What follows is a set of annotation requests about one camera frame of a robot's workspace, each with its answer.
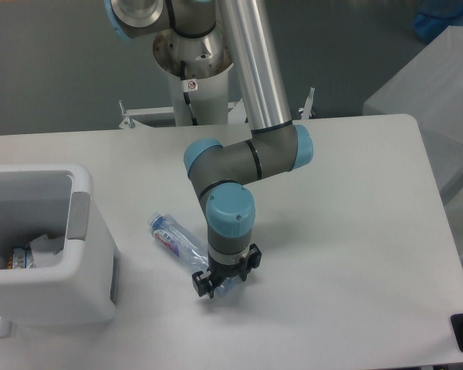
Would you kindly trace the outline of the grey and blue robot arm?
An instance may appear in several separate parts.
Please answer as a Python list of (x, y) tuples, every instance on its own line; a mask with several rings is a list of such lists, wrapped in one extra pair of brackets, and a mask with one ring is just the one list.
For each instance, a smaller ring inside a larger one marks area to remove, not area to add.
[(251, 138), (229, 146), (193, 142), (184, 165), (208, 229), (208, 268), (193, 273), (199, 296), (260, 265), (252, 243), (255, 201), (247, 186), (305, 166), (313, 158), (307, 128), (292, 121), (263, 1), (107, 1), (124, 39), (154, 35), (154, 58), (176, 78), (180, 117), (199, 126), (211, 108), (197, 98), (204, 81), (235, 67)]

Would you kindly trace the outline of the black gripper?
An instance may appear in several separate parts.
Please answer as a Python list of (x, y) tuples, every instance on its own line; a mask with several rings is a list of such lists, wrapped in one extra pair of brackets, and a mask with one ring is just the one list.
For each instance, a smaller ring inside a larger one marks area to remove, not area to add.
[(199, 297), (207, 295), (212, 299), (216, 289), (226, 279), (238, 278), (240, 282), (246, 281), (248, 274), (259, 267), (261, 259), (262, 252), (257, 244), (251, 244), (246, 257), (241, 258), (237, 264), (221, 264), (210, 257), (209, 271), (196, 271), (191, 275), (194, 289)]

